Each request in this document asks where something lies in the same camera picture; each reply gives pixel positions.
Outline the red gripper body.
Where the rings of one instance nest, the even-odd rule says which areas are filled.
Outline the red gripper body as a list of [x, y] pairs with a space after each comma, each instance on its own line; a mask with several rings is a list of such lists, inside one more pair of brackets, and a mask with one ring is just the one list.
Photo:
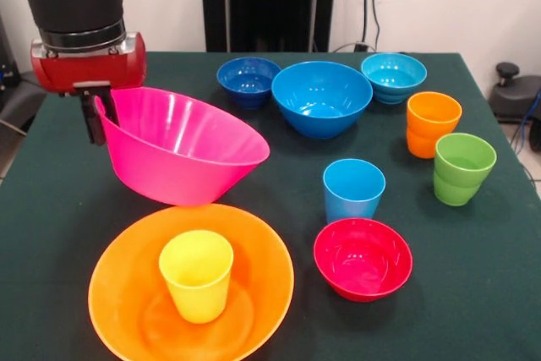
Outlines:
[[51, 93], [74, 94], [78, 88], [110, 85], [133, 88], [146, 76], [146, 50], [142, 35], [129, 32], [125, 39], [109, 47], [80, 53], [52, 52], [42, 41], [30, 47], [32, 68], [42, 88]]

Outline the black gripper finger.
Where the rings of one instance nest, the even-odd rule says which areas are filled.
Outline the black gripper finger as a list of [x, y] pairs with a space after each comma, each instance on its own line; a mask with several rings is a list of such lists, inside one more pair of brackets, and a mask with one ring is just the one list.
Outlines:
[[93, 104], [92, 94], [89, 90], [83, 89], [79, 92], [79, 98], [91, 144], [98, 146], [104, 145], [106, 138], [101, 125], [101, 120]]
[[96, 87], [96, 111], [101, 114], [101, 127], [103, 126], [103, 118], [109, 122], [119, 124], [117, 109], [112, 96], [112, 88], [110, 85], [101, 85]]

